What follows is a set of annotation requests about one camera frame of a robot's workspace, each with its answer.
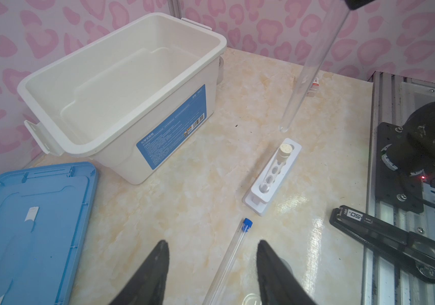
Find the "cork stoppered test tube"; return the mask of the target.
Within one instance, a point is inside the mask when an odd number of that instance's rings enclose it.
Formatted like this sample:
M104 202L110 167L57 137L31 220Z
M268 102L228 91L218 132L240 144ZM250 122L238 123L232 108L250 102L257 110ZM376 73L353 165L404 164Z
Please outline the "cork stoppered test tube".
M282 167L286 164L287 159L292 154L293 150L294 148L288 143L283 143L280 145L262 184L259 186L261 193L269 192L271 186L277 178L277 175L280 173Z

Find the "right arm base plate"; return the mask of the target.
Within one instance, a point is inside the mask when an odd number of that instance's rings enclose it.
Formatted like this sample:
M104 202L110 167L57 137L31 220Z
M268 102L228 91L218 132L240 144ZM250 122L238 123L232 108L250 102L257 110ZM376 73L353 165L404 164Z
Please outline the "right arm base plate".
M406 212L435 209L435 138L423 126L379 124L375 195Z

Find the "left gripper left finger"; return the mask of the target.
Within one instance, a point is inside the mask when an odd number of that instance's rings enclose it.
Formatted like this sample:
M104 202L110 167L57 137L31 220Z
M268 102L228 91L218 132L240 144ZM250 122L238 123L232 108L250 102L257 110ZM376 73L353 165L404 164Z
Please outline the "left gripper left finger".
M110 304L163 304L170 251L160 240Z

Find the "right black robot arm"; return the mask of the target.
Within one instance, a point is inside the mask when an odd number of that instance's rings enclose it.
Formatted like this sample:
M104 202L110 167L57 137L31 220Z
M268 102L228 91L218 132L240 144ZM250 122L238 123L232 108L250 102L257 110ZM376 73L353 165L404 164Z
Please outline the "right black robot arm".
M417 214L435 209L435 101L402 126L381 123L377 148L376 198Z

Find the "blue capped test tube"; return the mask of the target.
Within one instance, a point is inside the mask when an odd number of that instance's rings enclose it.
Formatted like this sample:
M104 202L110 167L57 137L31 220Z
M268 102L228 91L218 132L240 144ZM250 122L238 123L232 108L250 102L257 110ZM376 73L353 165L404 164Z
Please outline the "blue capped test tube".
M370 0L336 0L332 2L329 11L325 15L318 36L312 45L311 52L306 58L301 73L296 78L296 84L279 126L281 132L285 133L291 127L300 106L312 86L313 80L316 78L349 13L369 3L371 3Z
M240 250L241 244L247 236L247 233L251 229L252 224L253 222L248 218L241 220L222 258L221 264L217 269L207 295L204 298L203 304L219 304L222 293L226 287L228 277L235 263L236 255Z

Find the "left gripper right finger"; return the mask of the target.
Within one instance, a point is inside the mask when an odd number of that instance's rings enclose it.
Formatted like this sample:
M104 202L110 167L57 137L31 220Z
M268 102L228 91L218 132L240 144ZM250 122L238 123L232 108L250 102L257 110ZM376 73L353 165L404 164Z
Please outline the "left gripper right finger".
M314 300L265 240L258 243L256 265L262 304L315 305Z

